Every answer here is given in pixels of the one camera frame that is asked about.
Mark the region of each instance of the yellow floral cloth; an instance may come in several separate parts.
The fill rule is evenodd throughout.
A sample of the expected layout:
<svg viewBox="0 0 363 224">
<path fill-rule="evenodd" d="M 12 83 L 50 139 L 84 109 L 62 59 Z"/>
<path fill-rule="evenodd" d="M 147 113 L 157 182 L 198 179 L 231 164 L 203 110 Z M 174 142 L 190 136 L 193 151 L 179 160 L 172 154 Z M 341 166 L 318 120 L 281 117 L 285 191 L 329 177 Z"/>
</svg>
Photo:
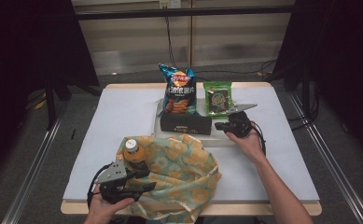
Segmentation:
<svg viewBox="0 0 363 224">
<path fill-rule="evenodd" d="M 141 203 L 133 203 L 132 213 L 162 223 L 194 223 L 202 206 L 213 198 L 221 177 L 213 155 L 203 149 L 200 140 L 187 134 L 171 138 L 131 136 L 122 141 L 118 159 L 129 139 L 136 140 L 146 150 L 146 163 L 151 173 L 148 177 L 129 180 L 127 187 L 157 182 L 155 189 L 144 196 L 162 203 L 178 203 L 184 208 L 150 213 Z M 125 166 L 133 169 L 127 162 Z"/>
</svg>

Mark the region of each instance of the plastic bottle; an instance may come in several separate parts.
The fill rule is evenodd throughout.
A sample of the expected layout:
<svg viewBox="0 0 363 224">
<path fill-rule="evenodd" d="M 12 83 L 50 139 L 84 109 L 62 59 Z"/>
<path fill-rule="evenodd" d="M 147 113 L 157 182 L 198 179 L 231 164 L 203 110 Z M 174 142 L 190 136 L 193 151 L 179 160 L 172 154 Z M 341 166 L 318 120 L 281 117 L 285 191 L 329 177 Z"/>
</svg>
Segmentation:
<svg viewBox="0 0 363 224">
<path fill-rule="evenodd" d="M 129 139 L 125 146 L 126 148 L 123 150 L 123 156 L 131 167 L 136 170 L 147 170 L 146 150 L 143 147 L 138 146 L 134 139 Z"/>
</svg>

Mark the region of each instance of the white table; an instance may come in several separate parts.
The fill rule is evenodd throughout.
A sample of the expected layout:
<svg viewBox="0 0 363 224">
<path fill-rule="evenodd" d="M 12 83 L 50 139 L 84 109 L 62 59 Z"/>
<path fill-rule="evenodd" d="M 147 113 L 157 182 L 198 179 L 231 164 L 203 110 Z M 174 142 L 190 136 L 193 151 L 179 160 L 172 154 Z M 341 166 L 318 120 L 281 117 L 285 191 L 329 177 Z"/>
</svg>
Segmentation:
<svg viewBox="0 0 363 224">
<path fill-rule="evenodd" d="M 123 137 L 155 132 L 157 102 L 164 96 L 165 85 L 111 84 L 105 88 L 64 192 L 63 213 L 88 214 L 86 193 L 91 179 L 103 165 L 115 159 Z M 197 84 L 197 97 L 204 98 L 202 83 Z M 246 113 L 263 131 L 268 160 L 309 214 L 321 214 L 319 197 L 273 87 L 263 82 L 232 83 L 232 98 L 237 104 L 258 104 Z M 216 195 L 204 207 L 201 216 L 272 215 L 255 166 L 240 149 L 215 128 L 212 129 L 213 139 L 204 135 L 197 137 L 202 139 L 203 146 L 210 141 L 222 142 L 217 147 L 204 147 L 216 158 L 222 177 L 218 181 Z M 144 198 L 140 199 L 140 203 L 146 204 L 152 211 L 179 207 Z M 126 208 L 117 214 L 131 213 Z"/>
</svg>

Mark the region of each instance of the bottle cap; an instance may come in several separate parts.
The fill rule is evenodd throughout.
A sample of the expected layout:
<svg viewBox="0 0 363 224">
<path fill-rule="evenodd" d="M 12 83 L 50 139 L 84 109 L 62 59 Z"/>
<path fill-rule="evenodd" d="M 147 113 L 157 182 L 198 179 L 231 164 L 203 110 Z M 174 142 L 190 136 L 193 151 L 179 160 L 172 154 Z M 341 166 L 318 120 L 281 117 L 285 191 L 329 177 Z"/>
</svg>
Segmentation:
<svg viewBox="0 0 363 224">
<path fill-rule="evenodd" d="M 138 149 L 138 145 L 137 142 L 134 139 L 129 139 L 128 141 L 126 141 L 126 149 L 128 149 L 128 152 L 135 152 Z"/>
</svg>

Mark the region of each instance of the gray floor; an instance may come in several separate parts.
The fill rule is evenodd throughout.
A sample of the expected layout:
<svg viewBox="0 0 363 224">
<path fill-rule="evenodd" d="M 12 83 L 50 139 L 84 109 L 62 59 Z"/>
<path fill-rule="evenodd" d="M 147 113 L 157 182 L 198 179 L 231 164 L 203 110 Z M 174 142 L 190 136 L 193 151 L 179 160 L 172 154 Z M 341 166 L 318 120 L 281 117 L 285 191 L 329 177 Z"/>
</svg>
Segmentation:
<svg viewBox="0 0 363 224">
<path fill-rule="evenodd" d="M 198 77 L 211 80 L 260 81 L 255 73 L 235 74 L 225 71 L 247 72 L 259 70 L 261 63 L 207 66 L 194 68 L 195 71 L 216 70 L 217 72 L 197 73 Z M 125 82 L 163 82 L 157 71 L 116 76 L 100 76 L 101 88 L 109 83 Z M 298 113 L 292 104 L 282 80 L 272 83 L 288 118 L 295 118 Z M 82 223 L 84 216 L 62 214 L 60 206 L 68 176 L 74 160 L 89 128 L 91 118 L 98 104 L 98 97 L 91 96 L 77 88 L 70 87 L 73 97 L 66 104 L 64 118 L 59 126 L 53 143 L 46 155 L 39 176 L 35 180 L 21 215 L 19 223 Z M 64 102 L 57 101 L 59 111 Z M 350 185 L 363 204 L 363 149 L 351 134 L 342 129 L 342 121 L 321 98 L 320 110 L 314 125 L 322 134 L 334 158 L 342 168 Z M 44 105 L 39 110 L 29 110 L 13 148 L 7 154 L 0 167 L 0 223 L 30 169 L 37 150 L 46 134 L 48 124 L 47 110 Z M 300 122 L 290 123 L 291 127 Z M 358 223 L 354 211 L 346 201 L 338 183 L 330 173 L 328 166 L 317 150 L 311 136 L 305 128 L 294 131 L 303 158 L 311 174 L 321 199 L 323 213 L 314 217 L 316 223 Z M 274 223 L 272 217 L 261 217 L 268 223 Z"/>
</svg>

